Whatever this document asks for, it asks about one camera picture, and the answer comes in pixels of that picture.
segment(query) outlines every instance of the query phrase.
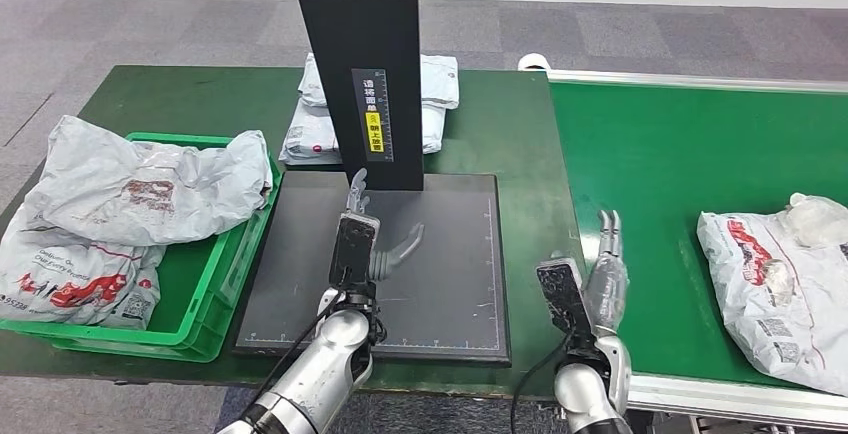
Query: silver robotic arm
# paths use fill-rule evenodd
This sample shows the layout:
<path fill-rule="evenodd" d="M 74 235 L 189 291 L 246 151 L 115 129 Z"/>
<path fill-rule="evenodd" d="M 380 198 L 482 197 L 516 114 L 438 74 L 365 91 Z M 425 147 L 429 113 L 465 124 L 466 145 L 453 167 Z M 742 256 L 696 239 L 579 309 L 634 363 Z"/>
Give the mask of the silver robotic arm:
<path fill-rule="evenodd" d="M 624 314 L 627 269 L 621 260 L 620 220 L 599 213 L 598 261 L 583 286 L 572 259 L 536 268 L 554 325 L 563 342 L 554 394 L 572 434 L 630 434 L 622 417 L 630 387 L 630 355 L 616 335 Z"/>
<path fill-rule="evenodd" d="M 354 369 L 357 353 L 369 342 L 369 331 L 367 317 L 358 310 L 331 314 L 274 387 L 220 434 L 326 432 L 351 393 L 371 375 L 370 354 L 364 370 Z"/>
<path fill-rule="evenodd" d="M 313 329 L 314 338 L 276 383 L 260 394 L 241 419 L 220 434 L 323 434 L 350 395 L 371 375 L 371 347 L 386 337 L 378 320 L 375 280 L 385 277 L 420 242 L 423 226 L 414 229 L 417 241 L 405 241 L 403 259 L 386 254 L 387 268 L 371 266 L 380 221 L 365 214 L 368 198 L 365 170 L 351 183 L 345 211 L 339 218 L 336 243 L 330 264 L 329 284 L 318 307 L 318 315 L 275 367 L 287 360 Z"/>

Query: black vertical stand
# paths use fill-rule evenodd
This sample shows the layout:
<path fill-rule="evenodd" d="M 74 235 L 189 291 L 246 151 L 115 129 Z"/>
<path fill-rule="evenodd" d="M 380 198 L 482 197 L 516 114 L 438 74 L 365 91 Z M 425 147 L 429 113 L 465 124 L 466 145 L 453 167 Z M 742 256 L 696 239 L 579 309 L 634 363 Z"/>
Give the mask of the black vertical stand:
<path fill-rule="evenodd" d="M 423 189 L 418 0 L 300 0 L 348 182 Z"/>

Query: stack of packages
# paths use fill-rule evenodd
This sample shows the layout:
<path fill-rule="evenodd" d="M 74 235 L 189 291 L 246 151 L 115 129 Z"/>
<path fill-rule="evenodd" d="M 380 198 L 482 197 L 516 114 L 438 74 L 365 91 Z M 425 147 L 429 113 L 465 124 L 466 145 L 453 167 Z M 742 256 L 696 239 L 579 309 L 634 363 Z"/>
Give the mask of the stack of packages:
<path fill-rule="evenodd" d="M 848 396 L 848 209 L 793 194 L 777 214 L 702 213 L 724 326 L 760 372 Z"/>
<path fill-rule="evenodd" d="M 459 106 L 459 81 L 455 57 L 421 56 L 421 141 L 424 154 L 442 149 L 447 109 Z M 280 160 L 288 165 L 341 164 L 333 120 L 321 86 L 315 56 L 306 58 L 298 86 L 291 126 Z"/>
<path fill-rule="evenodd" d="M 48 143 L 0 241 L 2 319 L 145 329 L 165 246 L 235 227 L 272 186 L 260 131 L 199 151 L 65 116 Z"/>

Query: black cable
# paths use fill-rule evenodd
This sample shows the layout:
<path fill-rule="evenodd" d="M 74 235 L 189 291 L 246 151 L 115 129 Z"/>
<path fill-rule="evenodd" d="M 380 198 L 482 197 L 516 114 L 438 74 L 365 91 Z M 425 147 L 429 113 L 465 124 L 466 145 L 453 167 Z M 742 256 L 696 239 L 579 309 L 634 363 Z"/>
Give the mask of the black cable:
<path fill-rule="evenodd" d="M 557 344 L 554 350 L 549 352 L 547 356 L 542 358 L 541 361 L 537 362 L 535 366 L 531 367 L 530 370 L 524 373 L 524 375 L 521 376 L 521 379 L 519 379 L 518 385 L 515 386 L 515 391 L 512 393 L 512 405 L 509 408 L 509 431 L 512 434 L 515 434 L 515 409 L 518 407 L 518 398 L 521 396 L 521 390 L 524 389 L 524 385 L 527 384 L 527 381 L 529 381 L 530 378 L 533 377 L 533 374 L 535 374 L 536 371 L 544 367 L 545 364 L 551 362 L 551 359 L 553 359 L 554 356 L 556 356 L 560 352 L 560 350 L 562 350 L 562 348 L 566 344 L 568 344 L 568 341 L 571 340 L 571 334 L 573 332 L 574 331 L 569 331 L 565 335 L 565 337 L 562 338 L 562 341 Z"/>
<path fill-rule="evenodd" d="M 247 413 L 247 410 L 250 408 L 250 406 L 252 406 L 254 403 L 256 403 L 256 401 L 259 400 L 259 397 L 262 395 L 262 393 L 265 391 L 265 389 L 268 388 L 268 385 L 271 384 L 271 381 L 277 375 L 277 371 L 280 370 L 280 367 L 282 367 L 282 365 L 286 362 L 286 360 L 288 360 L 288 358 L 292 355 L 292 353 L 294 353 L 295 349 L 297 349 L 297 346 L 299 346 L 300 343 L 303 342 L 304 339 L 306 339 L 306 336 L 308 336 L 309 333 L 314 332 L 315 326 L 317 326 L 318 322 L 321 321 L 321 319 L 323 319 L 327 315 L 328 312 L 330 312 L 330 309 L 335 307 L 336 303 L 342 297 L 343 293 L 344 293 L 343 291 L 337 292 L 336 296 L 333 297 L 333 299 L 330 301 L 329 304 L 327 304 L 327 307 L 325 307 L 324 310 L 321 311 L 315 317 L 315 319 L 313 319 L 312 322 L 309 323 L 309 326 L 307 326 L 306 329 L 304 329 L 303 332 L 300 333 L 300 335 L 297 337 L 297 340 L 294 341 L 294 344 L 292 344 L 291 347 L 288 348 L 286 353 L 283 354 L 283 357 L 281 357 L 280 360 L 277 361 L 277 364 L 274 366 L 274 368 L 271 369 L 271 372 L 268 373 L 268 377 L 266 377 L 265 380 L 262 381 L 262 384 L 259 386 L 259 389 L 257 389 L 256 393 L 253 395 L 253 399 L 251 399 L 250 402 L 248 402 L 247 405 L 245 406 L 244 410 L 242 410 L 241 415 L 239 416 L 239 419 L 243 418 L 245 413 Z"/>

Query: green basket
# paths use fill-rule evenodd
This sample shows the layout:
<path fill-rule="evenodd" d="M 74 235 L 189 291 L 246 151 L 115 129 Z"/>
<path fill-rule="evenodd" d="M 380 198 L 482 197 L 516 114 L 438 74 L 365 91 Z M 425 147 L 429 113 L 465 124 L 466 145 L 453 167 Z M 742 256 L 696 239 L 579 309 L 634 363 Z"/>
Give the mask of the green basket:
<path fill-rule="evenodd" d="M 153 141 L 199 149 L 226 146 L 226 137 L 134 132 L 131 141 Z M 0 321 L 0 329 L 48 340 L 54 347 L 190 362 L 210 362 L 221 352 L 247 280 L 282 174 L 271 162 L 274 186 L 268 204 L 227 232 L 202 241 L 168 246 L 157 269 L 162 298 L 146 331 L 49 322 Z"/>

